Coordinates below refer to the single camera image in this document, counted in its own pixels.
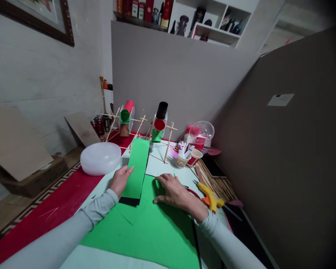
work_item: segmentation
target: green paper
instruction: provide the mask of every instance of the green paper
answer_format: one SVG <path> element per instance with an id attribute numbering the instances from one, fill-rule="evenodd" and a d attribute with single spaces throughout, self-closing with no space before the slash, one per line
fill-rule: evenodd
<path id="1" fill-rule="evenodd" d="M 144 174 L 146 172 L 149 151 L 149 141 L 139 138 L 133 139 L 128 168 L 134 166 L 133 173 L 127 181 L 122 197 L 139 199 L 141 197 Z"/>
<path id="2" fill-rule="evenodd" d="M 147 204 L 148 201 L 141 198 L 138 206 L 122 204 L 123 206 L 120 206 L 118 211 L 131 225 L 135 225 L 142 216 Z"/>
<path id="3" fill-rule="evenodd" d="M 184 211 L 171 205 L 153 204 L 153 199 L 162 194 L 165 194 L 163 186 L 154 177 L 145 175 L 141 201 L 147 203 L 137 207 L 118 203 L 88 233 L 81 245 L 148 260 L 168 268 L 198 269 L 192 220 Z M 137 211 L 140 217 L 131 224 L 123 215 L 133 211 Z"/>
<path id="4" fill-rule="evenodd" d="M 128 112 L 127 109 L 124 109 L 124 110 L 121 111 L 121 114 L 120 114 L 119 118 L 120 118 L 122 124 L 128 124 L 128 123 L 130 123 L 131 115 L 130 115 L 130 113 Z"/>
<path id="5" fill-rule="evenodd" d="M 162 139 L 162 132 L 153 128 L 152 130 L 152 143 L 160 143 Z"/>

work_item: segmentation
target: white table surface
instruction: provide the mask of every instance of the white table surface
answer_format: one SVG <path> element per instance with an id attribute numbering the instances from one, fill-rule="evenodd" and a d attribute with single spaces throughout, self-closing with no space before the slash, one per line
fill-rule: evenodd
<path id="1" fill-rule="evenodd" d="M 161 157 L 159 154 L 162 154 L 163 157 L 165 155 L 165 150 L 167 146 L 163 143 L 151 143 L 150 152 L 157 156 Z M 183 169 L 177 169 L 174 166 L 174 162 L 172 161 L 172 151 L 169 149 L 168 154 L 168 164 L 164 164 L 162 161 L 149 156 L 147 170 L 148 174 L 154 173 L 163 174 L 163 173 L 175 173 L 178 176 L 180 182 L 183 185 L 188 186 L 190 189 L 195 191 L 201 198 L 204 197 L 203 193 L 199 191 L 197 186 L 193 183 L 193 180 L 197 180 L 197 177 L 193 174 L 193 172 L 185 167 Z M 130 154 L 129 150 L 126 150 L 121 157 L 121 164 L 117 167 L 117 169 L 121 168 L 123 165 L 128 164 Z M 157 167 L 157 172 L 152 168 L 152 166 Z M 93 199 L 92 197 L 97 197 L 102 195 L 107 189 L 109 181 L 112 179 L 114 172 L 105 175 L 100 183 L 95 187 L 95 189 L 91 192 L 91 194 L 87 197 L 85 202 L 81 205 L 80 208 L 85 207 L 88 203 L 90 203 Z M 221 208 L 217 208 L 217 217 L 221 223 L 223 223 L 227 227 L 227 222 L 225 220 L 224 212 Z M 205 238 L 204 234 L 200 231 L 199 227 L 196 226 L 197 231 L 197 239 L 198 246 L 200 252 L 200 259 L 202 262 L 202 268 L 221 268 L 221 259 L 209 242 L 207 238 Z M 126 268 L 166 268 L 165 266 L 159 265 L 154 262 L 149 262 L 145 260 L 140 260 L 124 255 L 119 255 L 116 253 L 99 250 L 96 248 L 91 248 L 83 245 L 79 245 L 76 249 L 71 253 L 71 255 L 67 258 L 64 264 L 61 266 L 61 269 L 69 269 L 69 268 L 115 268 L 115 269 L 126 269 Z"/>

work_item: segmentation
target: picture frame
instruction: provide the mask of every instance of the picture frame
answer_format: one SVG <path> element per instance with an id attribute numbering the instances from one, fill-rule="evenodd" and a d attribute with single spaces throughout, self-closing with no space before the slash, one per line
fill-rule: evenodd
<path id="1" fill-rule="evenodd" d="M 75 46 L 67 0 L 0 0 L 0 14 Z"/>

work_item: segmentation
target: red tablecloth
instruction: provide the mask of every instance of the red tablecloth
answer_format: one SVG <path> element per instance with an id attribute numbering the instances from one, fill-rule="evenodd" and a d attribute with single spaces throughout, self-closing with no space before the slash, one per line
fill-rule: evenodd
<path id="1" fill-rule="evenodd" d="M 114 137 L 113 142 L 127 148 L 133 135 Z M 103 176 L 89 176 L 80 167 L 0 241 L 0 264 L 40 236 L 72 217 Z"/>

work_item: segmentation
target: gray sleeve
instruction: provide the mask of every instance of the gray sleeve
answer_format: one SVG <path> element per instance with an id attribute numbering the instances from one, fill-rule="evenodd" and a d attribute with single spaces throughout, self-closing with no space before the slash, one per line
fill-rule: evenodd
<path id="1" fill-rule="evenodd" d="M 60 268 L 93 227 L 118 203 L 108 189 L 85 208 L 50 232 L 30 243 L 0 265 L 1 268 Z"/>
<path id="2" fill-rule="evenodd" d="M 255 255 L 209 212 L 199 227 L 211 241 L 227 268 L 266 269 Z"/>

